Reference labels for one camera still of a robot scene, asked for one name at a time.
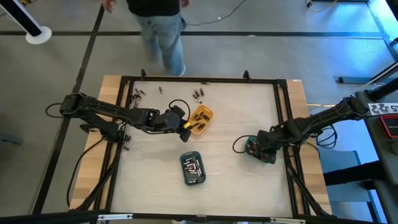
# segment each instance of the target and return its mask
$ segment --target orange container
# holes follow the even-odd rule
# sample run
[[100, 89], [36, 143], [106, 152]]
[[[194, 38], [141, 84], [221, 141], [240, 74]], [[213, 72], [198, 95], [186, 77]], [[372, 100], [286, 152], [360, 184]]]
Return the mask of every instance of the orange container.
[[213, 118], [213, 111], [211, 109], [209, 109], [207, 106], [205, 105], [199, 105], [197, 110], [195, 110], [192, 114], [191, 117], [189, 118], [189, 123], [190, 125], [194, 126], [191, 129], [191, 132], [193, 134], [200, 134], [202, 133], [203, 130], [206, 129], [208, 123], [211, 121], [211, 119]]

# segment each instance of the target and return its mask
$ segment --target table leg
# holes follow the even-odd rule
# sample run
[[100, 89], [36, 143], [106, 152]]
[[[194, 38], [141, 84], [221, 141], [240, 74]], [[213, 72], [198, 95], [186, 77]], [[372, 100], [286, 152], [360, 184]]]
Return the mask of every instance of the table leg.
[[326, 186], [345, 184], [360, 180], [385, 179], [386, 175], [380, 161], [369, 162], [359, 166], [335, 170], [323, 174]]

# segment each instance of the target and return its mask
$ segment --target person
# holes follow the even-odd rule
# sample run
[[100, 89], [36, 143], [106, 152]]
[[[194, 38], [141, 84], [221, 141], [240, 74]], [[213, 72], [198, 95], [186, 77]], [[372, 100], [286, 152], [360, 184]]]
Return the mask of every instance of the person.
[[[108, 12], [112, 12], [115, 3], [116, 0], [102, 0]], [[158, 60], [160, 49], [166, 73], [182, 76], [186, 67], [180, 35], [186, 23], [180, 5], [187, 7], [190, 0], [127, 0], [127, 3], [142, 29], [141, 37], [150, 59]]]

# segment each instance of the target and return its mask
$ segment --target black shirt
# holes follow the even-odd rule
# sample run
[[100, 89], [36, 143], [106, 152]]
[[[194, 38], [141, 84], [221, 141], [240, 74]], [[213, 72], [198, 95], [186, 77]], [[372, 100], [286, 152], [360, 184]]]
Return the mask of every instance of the black shirt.
[[174, 16], [180, 12], [180, 0], [127, 0], [137, 16]]

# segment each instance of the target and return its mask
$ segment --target white base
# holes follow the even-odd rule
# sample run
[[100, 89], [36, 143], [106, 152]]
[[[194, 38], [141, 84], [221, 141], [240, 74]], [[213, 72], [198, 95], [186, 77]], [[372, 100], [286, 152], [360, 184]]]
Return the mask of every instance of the white base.
[[52, 31], [50, 28], [42, 26], [42, 33], [37, 37], [32, 37], [30, 34], [26, 34], [26, 41], [30, 44], [43, 44], [51, 38]]

